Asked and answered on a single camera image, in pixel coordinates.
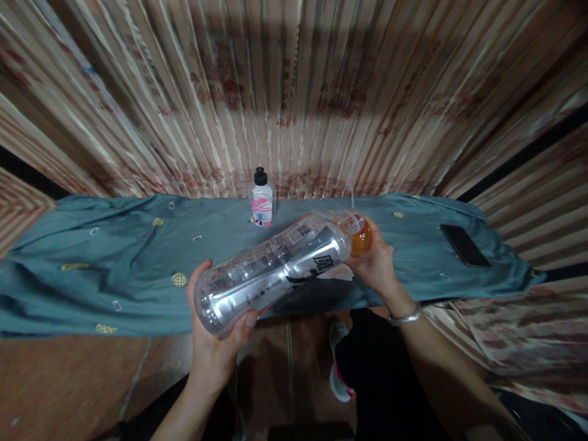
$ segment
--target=phone screen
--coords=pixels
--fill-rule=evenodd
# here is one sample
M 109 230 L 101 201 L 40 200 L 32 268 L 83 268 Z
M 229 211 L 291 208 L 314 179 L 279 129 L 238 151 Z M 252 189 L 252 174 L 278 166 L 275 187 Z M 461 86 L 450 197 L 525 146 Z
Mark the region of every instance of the phone screen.
M 472 241 L 471 237 L 462 227 L 456 225 L 441 225 L 441 231 L 453 246 L 455 253 L 461 261 L 469 266 L 491 268 L 490 262 L 484 257 L 482 251 Z

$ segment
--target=silver bracelet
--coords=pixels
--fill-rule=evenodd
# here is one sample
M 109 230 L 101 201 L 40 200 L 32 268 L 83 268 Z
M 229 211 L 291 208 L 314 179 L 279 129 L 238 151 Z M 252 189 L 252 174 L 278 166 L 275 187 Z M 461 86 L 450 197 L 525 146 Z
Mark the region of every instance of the silver bracelet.
M 406 323 L 414 322 L 418 320 L 419 317 L 423 314 L 423 310 L 421 309 L 421 305 L 419 303 L 416 304 L 416 309 L 411 312 L 409 315 L 405 315 L 402 318 L 394 318 L 392 315 L 388 316 L 388 321 L 392 326 L 402 326 L 406 325 Z

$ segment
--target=sneaker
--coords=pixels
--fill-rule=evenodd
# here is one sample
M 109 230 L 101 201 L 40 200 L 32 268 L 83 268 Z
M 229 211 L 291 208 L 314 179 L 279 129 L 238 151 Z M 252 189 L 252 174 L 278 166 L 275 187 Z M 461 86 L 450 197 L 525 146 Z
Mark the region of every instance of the sneaker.
M 355 391 L 347 387 L 341 379 L 339 370 L 337 369 L 337 362 L 335 361 L 335 346 L 337 346 L 347 334 L 349 334 L 349 330 L 345 326 L 345 323 L 334 322 L 331 324 L 331 328 L 329 329 L 329 343 L 331 344 L 331 351 L 333 353 L 333 367 L 331 368 L 329 382 L 335 398 L 341 402 L 349 402 L 349 400 L 355 395 Z

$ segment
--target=leg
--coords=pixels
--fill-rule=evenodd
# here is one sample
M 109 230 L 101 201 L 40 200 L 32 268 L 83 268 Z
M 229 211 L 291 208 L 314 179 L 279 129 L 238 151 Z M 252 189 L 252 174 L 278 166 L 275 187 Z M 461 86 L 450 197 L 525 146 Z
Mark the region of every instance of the leg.
M 148 441 L 151 439 L 186 386 L 187 380 L 188 375 L 175 383 L 128 423 L 121 423 L 121 441 Z M 225 388 L 210 413 L 202 441 L 231 440 L 235 427 L 235 407 Z
M 342 381 L 357 394 L 356 439 L 446 438 L 400 331 L 369 309 L 354 310 L 351 318 L 335 359 Z

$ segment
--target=teal cloth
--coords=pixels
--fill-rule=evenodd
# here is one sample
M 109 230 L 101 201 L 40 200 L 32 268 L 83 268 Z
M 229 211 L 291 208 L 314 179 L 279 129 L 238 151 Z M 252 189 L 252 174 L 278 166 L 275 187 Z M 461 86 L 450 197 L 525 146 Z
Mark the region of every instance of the teal cloth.
M 206 258 L 221 263 L 313 209 L 350 205 L 348 198 L 279 201 L 275 224 L 261 228 L 249 220 L 247 200 L 67 197 L 0 263 L 0 331 L 4 337 L 188 333 L 186 286 L 174 284 L 175 274 L 189 279 Z M 396 273 L 415 300 L 512 296 L 545 279 L 500 239 L 473 205 L 394 193 L 356 198 L 355 208 L 371 216 L 394 246 Z M 155 219 L 163 223 L 157 225 Z M 461 263 L 440 224 L 465 228 L 492 268 Z M 74 263 L 88 267 L 62 269 Z M 181 284 L 181 276 L 175 278 Z M 353 282 L 317 279 L 264 317 L 380 304 L 357 277 Z

